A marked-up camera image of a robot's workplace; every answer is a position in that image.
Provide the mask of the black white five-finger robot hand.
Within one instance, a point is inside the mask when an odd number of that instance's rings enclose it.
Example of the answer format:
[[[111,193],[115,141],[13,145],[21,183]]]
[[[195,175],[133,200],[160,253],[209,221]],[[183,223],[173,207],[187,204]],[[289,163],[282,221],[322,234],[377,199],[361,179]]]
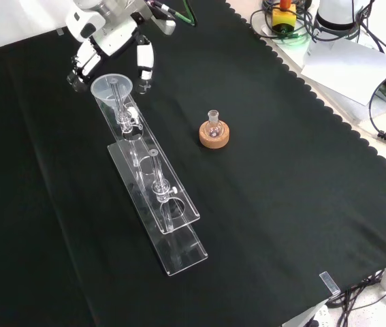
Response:
[[[145,94],[151,88],[154,51],[139,27],[152,17],[149,1],[74,1],[66,17],[69,32],[81,43],[67,75],[73,90],[86,91],[105,61],[135,44],[140,71],[137,92]]]

